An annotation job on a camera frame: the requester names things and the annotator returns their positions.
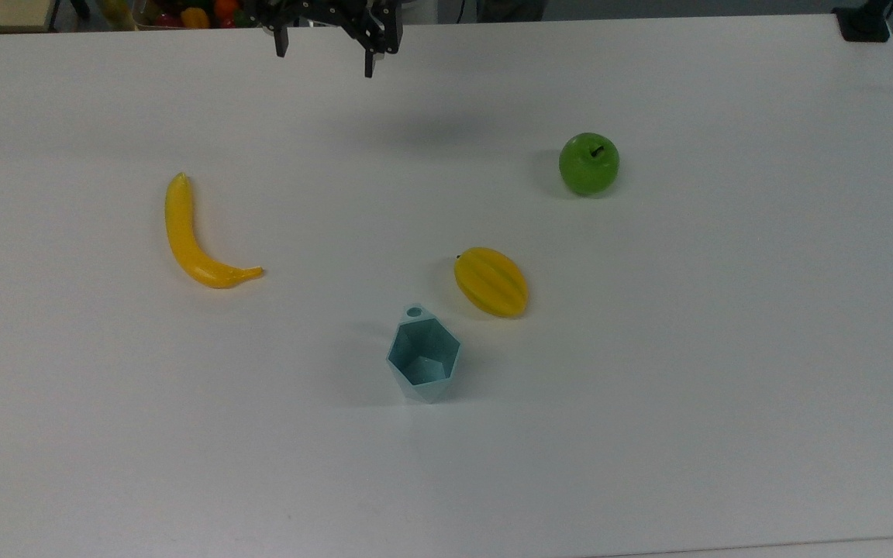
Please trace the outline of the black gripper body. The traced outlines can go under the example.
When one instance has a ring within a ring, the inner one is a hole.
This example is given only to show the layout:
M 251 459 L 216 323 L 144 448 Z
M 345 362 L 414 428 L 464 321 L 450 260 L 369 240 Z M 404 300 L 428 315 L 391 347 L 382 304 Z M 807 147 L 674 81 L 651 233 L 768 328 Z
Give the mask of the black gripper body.
M 298 18 L 323 24 L 343 24 L 358 20 L 369 7 L 368 1 L 291 1 Z

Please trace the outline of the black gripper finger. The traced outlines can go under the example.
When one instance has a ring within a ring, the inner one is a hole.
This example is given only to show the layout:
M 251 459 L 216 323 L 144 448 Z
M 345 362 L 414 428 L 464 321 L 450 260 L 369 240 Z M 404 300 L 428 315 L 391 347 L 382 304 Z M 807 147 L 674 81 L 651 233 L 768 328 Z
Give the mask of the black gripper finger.
M 399 52 L 402 35 L 402 1 L 338 1 L 340 27 L 364 50 L 364 75 L 372 78 L 385 54 Z
M 252 1 L 249 6 L 249 19 L 273 36 L 277 56 L 286 56 L 288 26 L 291 24 L 287 1 Z

